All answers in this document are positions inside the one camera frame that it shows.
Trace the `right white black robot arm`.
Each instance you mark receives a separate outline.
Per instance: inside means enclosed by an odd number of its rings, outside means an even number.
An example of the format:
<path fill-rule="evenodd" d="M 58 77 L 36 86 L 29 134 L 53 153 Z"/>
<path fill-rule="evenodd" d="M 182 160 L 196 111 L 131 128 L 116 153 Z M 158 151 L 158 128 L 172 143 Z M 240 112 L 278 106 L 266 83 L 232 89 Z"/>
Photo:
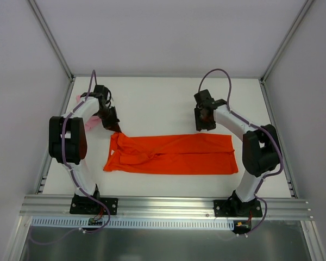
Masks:
<path fill-rule="evenodd" d="M 196 130 L 213 130 L 222 125 L 242 141 L 244 174 L 239 186 L 222 205 L 214 205 L 216 216 L 246 217 L 254 215 L 260 206 L 256 193 L 264 179 L 283 161 L 276 128 L 271 125 L 256 126 L 234 112 L 227 101 L 215 100 L 208 90 L 194 95 Z"/>

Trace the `orange t shirt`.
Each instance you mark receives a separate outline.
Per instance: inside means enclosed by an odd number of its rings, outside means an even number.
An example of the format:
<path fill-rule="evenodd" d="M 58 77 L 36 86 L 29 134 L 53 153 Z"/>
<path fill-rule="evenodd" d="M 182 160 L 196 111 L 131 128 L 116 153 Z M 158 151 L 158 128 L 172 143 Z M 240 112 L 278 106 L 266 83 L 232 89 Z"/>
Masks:
<path fill-rule="evenodd" d="M 103 170 L 153 175 L 238 173 L 230 135 L 196 133 L 129 137 L 114 133 Z"/>

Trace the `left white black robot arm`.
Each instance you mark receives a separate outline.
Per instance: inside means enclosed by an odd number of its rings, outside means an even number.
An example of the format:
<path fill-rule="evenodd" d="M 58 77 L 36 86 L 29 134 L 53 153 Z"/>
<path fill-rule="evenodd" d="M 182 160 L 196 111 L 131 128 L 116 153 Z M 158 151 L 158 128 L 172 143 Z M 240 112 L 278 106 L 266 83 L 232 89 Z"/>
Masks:
<path fill-rule="evenodd" d="M 96 116 L 104 129 L 121 132 L 116 108 L 111 100 L 111 91 L 104 85 L 97 84 L 92 92 L 81 95 L 76 107 L 69 113 L 53 116 L 49 120 L 49 155 L 67 170 L 74 186 L 70 214 L 117 214 L 117 199 L 101 196 L 85 161 L 85 124 L 88 120 Z"/>

